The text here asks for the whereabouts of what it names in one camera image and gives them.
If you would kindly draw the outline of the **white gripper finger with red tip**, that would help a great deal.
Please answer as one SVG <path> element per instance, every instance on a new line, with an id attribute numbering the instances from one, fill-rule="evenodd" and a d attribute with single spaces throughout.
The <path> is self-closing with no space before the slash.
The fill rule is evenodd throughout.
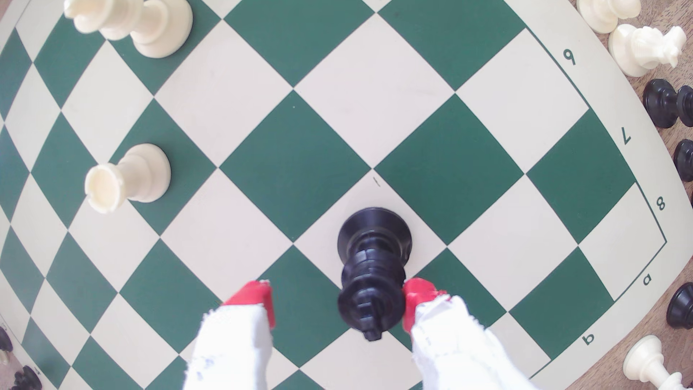
<path id="1" fill-rule="evenodd" d="M 423 389 L 535 389 L 463 298 L 422 278 L 403 285 L 403 329 Z"/>
<path id="2" fill-rule="evenodd" d="M 269 280 L 252 280 L 203 315 L 184 389 L 268 389 L 272 292 Z"/>

